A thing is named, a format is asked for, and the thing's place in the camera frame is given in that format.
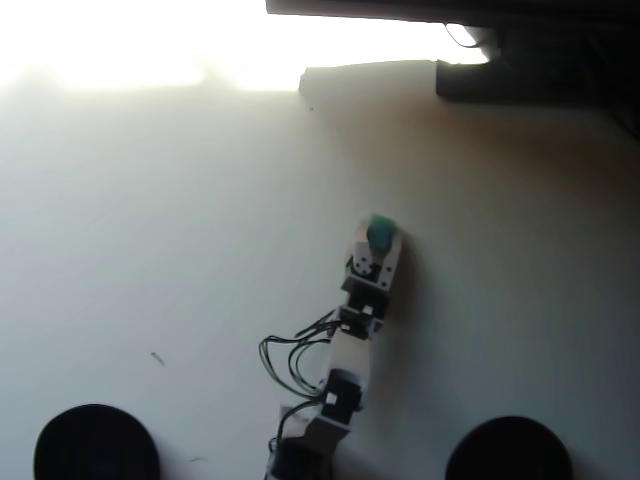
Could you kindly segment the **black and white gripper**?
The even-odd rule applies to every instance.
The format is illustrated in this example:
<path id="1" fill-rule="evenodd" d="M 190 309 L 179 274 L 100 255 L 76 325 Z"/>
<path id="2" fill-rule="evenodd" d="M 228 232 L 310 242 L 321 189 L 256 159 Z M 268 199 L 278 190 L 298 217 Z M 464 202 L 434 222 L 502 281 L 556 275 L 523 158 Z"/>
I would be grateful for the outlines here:
<path id="1" fill-rule="evenodd" d="M 371 300 L 376 306 L 387 305 L 402 251 L 403 237 L 396 230 L 379 264 L 374 263 L 368 239 L 370 224 L 371 221 L 366 218 L 356 228 L 349 247 L 341 289 L 362 302 Z"/>

